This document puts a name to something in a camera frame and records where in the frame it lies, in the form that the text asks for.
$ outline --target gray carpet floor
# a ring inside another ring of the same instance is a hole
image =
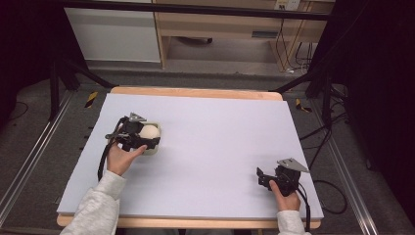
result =
[[[284,77],[241,75],[241,74],[190,74],[180,72],[114,72],[97,71],[104,79],[122,85],[135,86],[166,86],[166,87],[197,87],[221,89],[253,89],[268,90],[279,87],[287,82]],[[81,87],[74,92],[69,108],[53,135],[47,148],[38,161],[30,178],[26,182],[20,196],[16,200],[3,229],[20,229],[32,233],[47,234],[59,233],[62,229],[56,223],[57,198],[64,193],[66,184],[80,156],[82,147],[91,132],[105,95],[108,92],[89,80],[80,78]],[[6,193],[8,185],[22,165],[31,146],[40,135],[49,115],[48,82],[42,81],[21,92],[18,100],[27,103],[27,112],[11,120],[0,133],[0,196]],[[309,107],[304,99],[303,86],[284,94],[289,103],[293,120],[299,136],[311,132],[319,127],[316,112],[307,113],[296,109],[296,98],[301,98],[305,107]],[[98,91],[98,97],[91,108],[84,105],[91,92]],[[18,104],[13,115],[18,115],[22,107]],[[333,116],[341,114],[344,109],[341,105],[334,108]],[[304,154],[311,161],[323,133],[318,133],[301,141]],[[415,234],[415,229],[408,221],[400,205],[396,202],[385,180],[379,172],[366,168],[364,154],[359,143],[356,142],[350,125],[345,119],[333,126],[333,135],[342,155],[349,167],[362,197],[373,216],[380,234]],[[343,189],[342,182],[334,167],[331,153],[325,145],[318,155],[311,170],[313,179],[327,180]],[[340,210],[344,201],[342,195],[334,188],[325,184],[316,184],[319,198],[326,209]],[[313,234],[362,234],[353,209],[347,206],[346,212],[332,214],[324,212],[320,228],[312,231]],[[265,234],[275,231],[267,230]]]

